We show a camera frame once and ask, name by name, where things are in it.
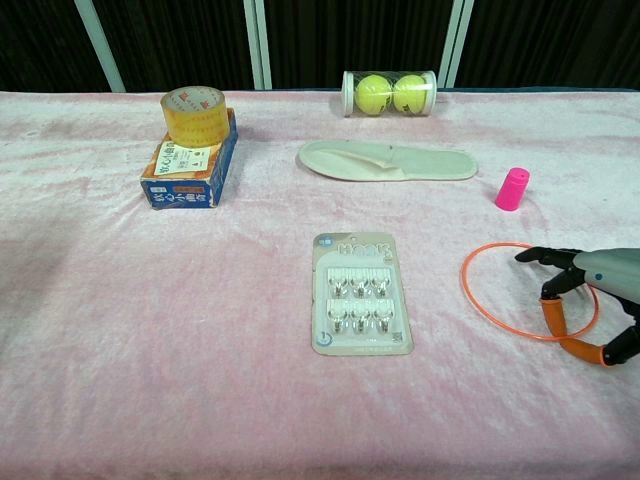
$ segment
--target cardboard box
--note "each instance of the cardboard box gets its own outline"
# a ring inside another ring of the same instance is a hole
[[[227,109],[227,114],[229,136],[220,144],[187,149],[174,145],[168,134],[164,136],[140,178],[142,190],[153,208],[213,208],[218,205],[238,140],[233,109]],[[205,151],[209,152],[206,162],[199,157]],[[189,168],[198,171],[184,171]]]

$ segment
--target black curtain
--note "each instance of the black curtain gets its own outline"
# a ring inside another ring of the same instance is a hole
[[[127,91],[251,89],[241,0],[94,0]]]
[[[339,87],[344,70],[438,73],[452,0],[265,0],[274,88]]]
[[[640,1],[475,0],[456,87],[640,88]]]
[[[73,0],[0,1],[0,90],[108,92]]]

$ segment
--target printed label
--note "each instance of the printed label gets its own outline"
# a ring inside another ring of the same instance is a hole
[[[211,147],[186,148],[171,141],[163,142],[154,174],[205,171],[209,167],[210,154]]]

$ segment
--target tennis ball container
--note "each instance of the tennis ball container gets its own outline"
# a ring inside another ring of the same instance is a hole
[[[376,117],[385,112],[426,116],[436,103],[435,73],[426,72],[344,72],[342,109],[352,114]]]

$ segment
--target robotic hand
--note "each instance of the robotic hand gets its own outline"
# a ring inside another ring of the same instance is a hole
[[[566,324],[559,295],[587,283],[617,298],[635,325],[627,328],[607,345],[596,347],[569,338],[560,345],[569,353],[590,363],[616,365],[640,353],[640,248],[581,250],[533,247],[516,255],[519,262],[537,260],[563,271],[542,286],[541,303],[551,332],[566,335]]]

